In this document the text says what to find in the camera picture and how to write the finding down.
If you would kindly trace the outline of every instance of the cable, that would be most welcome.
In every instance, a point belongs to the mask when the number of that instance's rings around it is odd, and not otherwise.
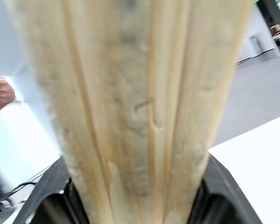
[[[33,182],[35,179],[37,179],[38,177],[40,177],[43,173],[45,173],[53,164],[49,165],[48,167],[46,167],[45,169],[43,169],[42,171],[38,172],[36,175],[34,175],[29,181],[24,182],[19,184],[17,187],[15,187],[14,189],[12,189],[11,191],[9,191],[8,193],[5,194],[5,196],[0,199],[0,201],[6,200],[9,201],[9,197],[14,195],[15,193],[17,193],[18,191],[20,191],[21,189],[23,189],[25,186],[27,185],[36,185],[35,182]]]

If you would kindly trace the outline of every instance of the gray floor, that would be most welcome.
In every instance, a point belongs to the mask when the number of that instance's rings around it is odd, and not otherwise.
[[[238,66],[214,145],[280,116],[280,58],[262,55]]]

